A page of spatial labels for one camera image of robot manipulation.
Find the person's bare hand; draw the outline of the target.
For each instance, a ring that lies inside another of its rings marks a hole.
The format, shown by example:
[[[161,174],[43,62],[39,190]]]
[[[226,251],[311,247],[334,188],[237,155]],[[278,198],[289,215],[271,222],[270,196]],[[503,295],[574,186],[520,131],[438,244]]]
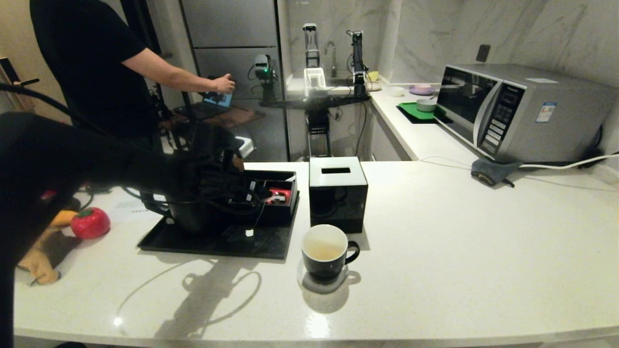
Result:
[[[235,81],[232,79],[230,73],[226,73],[224,76],[213,80],[214,91],[217,93],[234,93]]]

